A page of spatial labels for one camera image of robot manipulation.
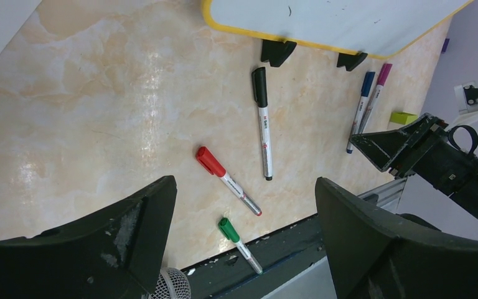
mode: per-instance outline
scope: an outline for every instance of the black bracket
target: black bracket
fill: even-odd
[[[287,40],[286,42],[275,42],[263,39],[261,48],[261,61],[270,62],[271,67],[280,67],[283,62],[292,54],[298,44]]]
[[[478,88],[473,85],[462,88],[464,90],[464,96],[466,97],[466,103],[470,106],[477,104]]]
[[[350,72],[359,66],[366,58],[367,53],[364,52],[360,52],[356,55],[340,53],[336,67],[345,67],[345,70]]]

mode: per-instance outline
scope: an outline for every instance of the blue marker cap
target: blue marker cap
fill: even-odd
[[[365,73],[365,78],[362,84],[362,94],[363,97],[369,97],[369,92],[371,91],[371,86],[373,85],[373,80],[375,79],[375,72]]]

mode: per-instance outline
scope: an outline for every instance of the green marker cap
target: green marker cap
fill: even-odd
[[[223,235],[226,237],[226,239],[231,240],[234,243],[239,242],[241,238],[239,238],[239,235],[235,231],[235,229],[232,226],[232,223],[228,220],[228,218],[223,217],[219,221],[219,230],[223,233]]]

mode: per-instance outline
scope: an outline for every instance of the red marker cap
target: red marker cap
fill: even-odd
[[[197,161],[204,167],[210,174],[222,178],[226,174],[226,169],[215,159],[210,150],[206,146],[201,146],[195,155]]]

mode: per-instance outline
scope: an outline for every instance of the gray wall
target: gray wall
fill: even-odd
[[[448,37],[450,44],[437,64],[423,112],[450,123],[458,116],[454,86],[478,83],[478,0],[454,16]],[[472,126],[478,132],[478,122]],[[469,148],[467,135],[457,139]],[[478,240],[478,221],[418,176],[409,178],[398,212],[416,214],[444,232]]]

